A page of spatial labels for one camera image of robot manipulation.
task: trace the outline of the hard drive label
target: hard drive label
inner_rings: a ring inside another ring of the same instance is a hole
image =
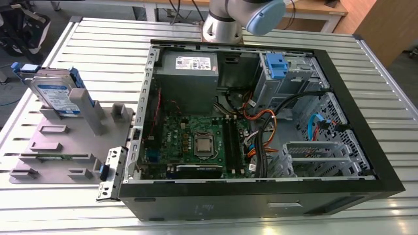
[[[56,85],[37,85],[39,91],[52,105],[53,109],[65,116],[72,116],[80,113],[77,105],[75,105],[68,98],[69,90],[65,86]]]

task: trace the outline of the white label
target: white label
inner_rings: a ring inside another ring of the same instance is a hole
[[[255,107],[255,105],[256,105],[256,103],[252,101],[252,99],[248,100],[248,104],[250,104],[252,107]]]
[[[37,88],[56,112],[67,116],[75,116],[75,114],[80,113],[77,105],[69,101],[69,90],[65,86],[37,85]]]
[[[183,57],[176,58],[178,70],[211,70],[208,57]]]
[[[250,164],[250,166],[248,166],[248,170],[250,170],[250,171],[255,171],[255,168],[256,168],[256,165]]]

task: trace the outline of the metal bracket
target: metal bracket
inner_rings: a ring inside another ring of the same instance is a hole
[[[99,185],[99,195],[96,202],[119,202],[119,188],[123,180],[123,168],[127,159],[127,148],[111,148],[105,163],[100,168],[105,181]]]

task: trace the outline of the aluminum extrusion table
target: aluminum extrusion table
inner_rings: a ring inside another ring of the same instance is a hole
[[[71,22],[44,66],[80,70],[103,107],[136,109],[150,39],[199,41],[188,24],[84,18]],[[96,185],[13,185],[8,172],[41,119],[28,90],[0,132],[0,233],[99,234],[417,234],[418,112],[363,41],[349,35],[274,31],[246,44],[326,49],[406,191],[331,216],[140,222],[123,203],[96,203]]]

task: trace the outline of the side panel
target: side panel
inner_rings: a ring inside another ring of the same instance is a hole
[[[122,198],[142,221],[331,214],[371,196],[350,193]]]

